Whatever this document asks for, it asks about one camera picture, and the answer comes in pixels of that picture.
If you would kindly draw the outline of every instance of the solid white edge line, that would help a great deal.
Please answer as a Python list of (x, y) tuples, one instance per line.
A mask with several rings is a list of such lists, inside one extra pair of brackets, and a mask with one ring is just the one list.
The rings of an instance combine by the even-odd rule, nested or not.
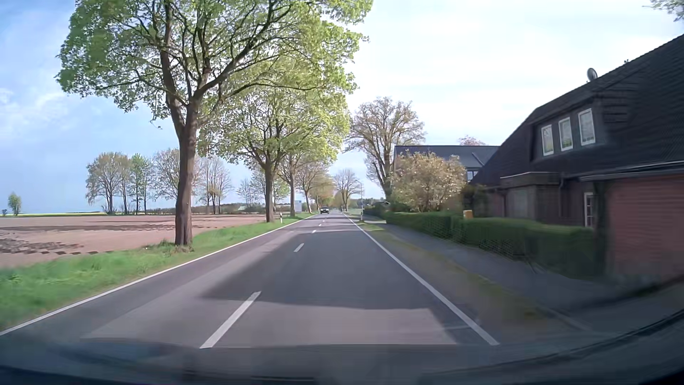
[(370, 238), (377, 246), (379, 246), (385, 254), (390, 256), (396, 263), (398, 263), (401, 267), (404, 268), (409, 274), (411, 274), (418, 282), (423, 284), (424, 287), (426, 287), (437, 299), (442, 301), (443, 304), (445, 304), (449, 310), (451, 310), (454, 314), (456, 314), (459, 318), (463, 320), (470, 328), (477, 333), (482, 339), (487, 341), (489, 345), (498, 345), (499, 341), (495, 340), (494, 337), (492, 337), (487, 331), (482, 329), (471, 317), (469, 317), (467, 314), (463, 313), (461, 309), (457, 308), (456, 305), (454, 305), (448, 298), (446, 298), (442, 293), (438, 292), (437, 289), (435, 289), (431, 284), (429, 284), (427, 281), (425, 281), (420, 275), (416, 274), (415, 271), (411, 270), (410, 267), (406, 266), (402, 261), (399, 260), (399, 258), (395, 257), (394, 254), (392, 254), (388, 249), (385, 248), (385, 246), (382, 246), (378, 241), (376, 241), (371, 234), (368, 234), (366, 230), (362, 229), (359, 225), (356, 224), (350, 217), (347, 216), (347, 219), (349, 219), (359, 230), (361, 230), (368, 238)]
[(211, 337), (209, 337), (209, 339), (207, 339), (205, 341), (205, 343), (203, 343), (202, 346), (200, 346), (200, 349), (206, 349), (207, 347), (213, 347), (214, 344), (216, 344), (219, 341), (219, 339), (221, 339), (221, 337), (223, 337), (223, 335), (228, 331), (228, 329), (230, 329), (231, 326), (233, 326), (233, 324), (237, 321), (237, 319), (240, 318), (240, 316), (242, 314), (244, 314), (244, 312), (247, 311), (247, 309), (252, 305), (252, 303), (254, 303), (254, 301), (257, 300), (257, 297), (260, 294), (261, 294), (261, 291), (253, 292), (252, 295), (250, 295), (250, 297), (247, 298), (247, 300), (244, 301), (240, 305), (240, 307), (238, 309), (236, 309), (231, 314), (230, 317), (228, 317), (226, 322), (223, 322), (223, 324), (221, 326), (219, 326), (218, 329), (216, 329), (216, 331), (211, 335)]
[[(308, 216), (308, 217), (302, 219), (302, 221), (305, 221), (305, 220), (307, 220), (307, 219), (309, 219), (309, 218), (313, 218), (315, 215), (316, 215), (316, 214), (314, 214), (314, 215), (312, 215), (312, 216)], [(245, 239), (245, 240), (243, 240), (242, 242), (238, 242), (238, 243), (236, 243), (236, 244), (234, 244), (234, 245), (230, 245), (230, 246), (228, 246), (228, 247), (224, 247), (223, 249), (214, 251), (214, 252), (209, 253), (209, 254), (207, 254), (207, 255), (205, 255), (205, 256), (197, 257), (197, 258), (195, 258), (195, 259), (193, 259), (193, 260), (189, 260), (189, 261), (187, 261), (187, 262), (181, 263), (181, 264), (176, 265), (176, 266), (174, 266), (174, 267), (170, 267), (170, 268), (168, 268), (168, 269), (166, 269), (166, 270), (158, 271), (158, 272), (156, 272), (156, 273), (154, 273), (154, 274), (151, 274), (151, 275), (148, 275), (148, 276), (146, 276), (146, 277), (143, 277), (143, 278), (140, 278), (140, 279), (138, 279), (138, 280), (135, 280), (135, 281), (133, 281), (133, 282), (129, 282), (129, 283), (127, 283), (127, 284), (124, 284), (124, 285), (115, 287), (115, 288), (113, 288), (113, 289), (111, 289), (111, 290), (107, 290), (107, 291), (105, 291), (104, 293), (100, 293), (100, 294), (95, 295), (95, 296), (93, 296), (93, 297), (89, 297), (89, 298), (86, 298), (86, 299), (82, 299), (81, 301), (78, 301), (78, 302), (76, 302), (76, 303), (72, 303), (72, 304), (70, 304), (70, 305), (64, 306), (63, 308), (54, 310), (54, 311), (52, 311), (52, 312), (50, 312), (50, 313), (43, 314), (42, 316), (39, 316), (39, 317), (37, 317), (37, 318), (34, 318), (34, 319), (30, 320), (30, 321), (26, 321), (26, 322), (24, 322), (24, 323), (20, 323), (20, 324), (17, 325), (17, 326), (13, 326), (13, 327), (11, 327), (11, 328), (9, 328), (9, 329), (3, 330), (2, 332), (0, 332), (0, 336), (3, 336), (3, 335), (5, 335), (5, 334), (7, 334), (7, 333), (10, 333), (10, 332), (13, 332), (14, 330), (17, 330), (17, 329), (21, 329), (22, 327), (31, 325), (32, 323), (36, 323), (36, 322), (38, 322), (38, 321), (42, 321), (42, 320), (44, 320), (44, 319), (46, 319), (46, 318), (48, 318), (48, 317), (50, 317), (50, 316), (53, 316), (53, 315), (55, 315), (55, 314), (59, 314), (59, 313), (61, 313), (61, 312), (63, 312), (63, 311), (69, 310), (69, 309), (71, 309), (71, 308), (75, 308), (76, 306), (83, 305), (83, 304), (86, 303), (86, 302), (90, 302), (90, 301), (92, 301), (92, 300), (94, 300), (94, 299), (98, 299), (98, 298), (100, 298), (100, 297), (104, 297), (104, 296), (107, 295), (107, 294), (111, 294), (111, 293), (114, 293), (115, 291), (119, 291), (119, 290), (121, 290), (121, 289), (123, 289), (123, 288), (127, 288), (127, 287), (129, 287), (129, 286), (135, 285), (135, 284), (138, 283), (138, 282), (143, 282), (144, 280), (148, 280), (148, 279), (150, 279), (150, 278), (152, 278), (152, 277), (156, 277), (156, 276), (158, 276), (158, 275), (164, 274), (164, 273), (166, 273), (167, 271), (171, 271), (171, 270), (173, 270), (173, 269), (177, 269), (177, 268), (179, 268), (179, 267), (181, 267), (181, 266), (185, 266), (186, 264), (191, 264), (191, 263), (196, 262), (196, 261), (199, 261), (199, 260), (201, 260), (201, 259), (203, 259), (203, 258), (212, 256), (212, 255), (214, 255), (214, 254), (216, 254), (216, 253), (220, 253), (221, 251), (226, 251), (226, 250), (230, 249), (231, 247), (235, 247), (235, 246), (237, 246), (237, 245), (241, 245), (241, 244), (243, 244), (243, 243), (245, 243), (245, 242), (249, 242), (249, 241), (251, 241), (251, 240), (253, 240), (253, 239), (257, 239), (258, 237), (264, 236), (264, 235), (266, 235), (266, 234), (271, 234), (272, 232), (278, 231), (278, 230), (280, 230), (280, 229), (284, 229), (284, 228), (286, 228), (287, 226), (294, 225), (295, 223), (299, 223), (299, 222), (300, 222), (300, 221), (288, 223), (288, 224), (286, 224), (285, 226), (278, 227), (277, 229), (273, 229), (273, 230), (271, 230), (271, 231), (269, 231), (269, 232), (266, 232), (266, 233), (263, 233), (263, 234), (259, 234), (258, 236), (255, 236), (255, 237), (252, 237), (252, 238), (249, 238), (249, 239)]]

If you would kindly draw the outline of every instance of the road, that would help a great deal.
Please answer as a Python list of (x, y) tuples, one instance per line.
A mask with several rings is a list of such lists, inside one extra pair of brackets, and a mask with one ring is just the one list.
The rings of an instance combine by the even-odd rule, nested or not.
[(319, 214), (0, 336), (0, 363), (82, 374), (44, 345), (82, 350), (101, 341), (191, 349), (208, 362), (219, 351), (279, 347), (487, 352), (499, 333), (345, 215)]

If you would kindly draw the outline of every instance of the white window frame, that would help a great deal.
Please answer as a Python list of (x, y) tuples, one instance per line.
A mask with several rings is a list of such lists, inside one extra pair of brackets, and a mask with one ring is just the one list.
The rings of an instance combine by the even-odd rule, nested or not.
[[(589, 113), (589, 116), (592, 117), (592, 131), (594, 132), (594, 138), (590, 140), (584, 140), (584, 134), (582, 133), (582, 118), (580, 118), (580, 115)], [(594, 113), (592, 112), (592, 109), (589, 108), (587, 110), (584, 110), (580, 113), (577, 114), (577, 124), (579, 125), (579, 141), (580, 143), (584, 145), (591, 145), (592, 143), (596, 142), (596, 125), (594, 124)]]
[[(549, 129), (549, 132), (551, 132), (551, 151), (547, 152), (547, 147), (544, 145), (544, 130)], [(542, 152), (544, 153), (544, 156), (551, 155), (553, 153), (553, 126), (552, 125), (545, 125), (542, 127), (539, 131), (539, 133), (542, 136)]]
[[(568, 122), (570, 123), (570, 145), (567, 147), (563, 147), (563, 122)], [(565, 119), (561, 119), (558, 121), (558, 139), (560, 141), (560, 151), (567, 151), (570, 149), (573, 149), (573, 124), (570, 122), (570, 117), (567, 117)]]
[[(584, 205), (582, 205), (582, 211), (584, 213), (584, 227), (594, 227), (594, 222), (596, 220), (596, 214), (594, 213), (594, 204), (592, 204), (592, 214), (591, 216), (587, 215), (587, 198), (591, 197), (592, 198), (592, 203), (595, 202), (594, 198), (594, 193), (593, 192), (585, 192), (584, 193)], [(591, 225), (589, 224), (589, 218), (591, 218), (592, 223)]]

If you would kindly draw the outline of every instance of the car hood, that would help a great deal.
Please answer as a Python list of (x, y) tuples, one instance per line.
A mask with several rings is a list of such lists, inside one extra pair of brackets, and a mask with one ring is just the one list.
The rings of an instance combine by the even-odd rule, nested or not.
[(668, 338), (571, 334), (488, 345), (307, 345), (197, 349), (139, 340), (21, 340), (0, 351), (0, 382), (46, 383), (50, 375), (145, 384), (512, 384), (650, 380), (684, 367), (679, 329)]

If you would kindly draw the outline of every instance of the asphalt road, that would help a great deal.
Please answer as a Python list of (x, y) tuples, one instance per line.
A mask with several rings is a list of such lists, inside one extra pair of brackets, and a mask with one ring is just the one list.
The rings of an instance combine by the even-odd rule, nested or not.
[(0, 344), (17, 334), (196, 348), (488, 344), (342, 214), (316, 215), (144, 280), (0, 336)]

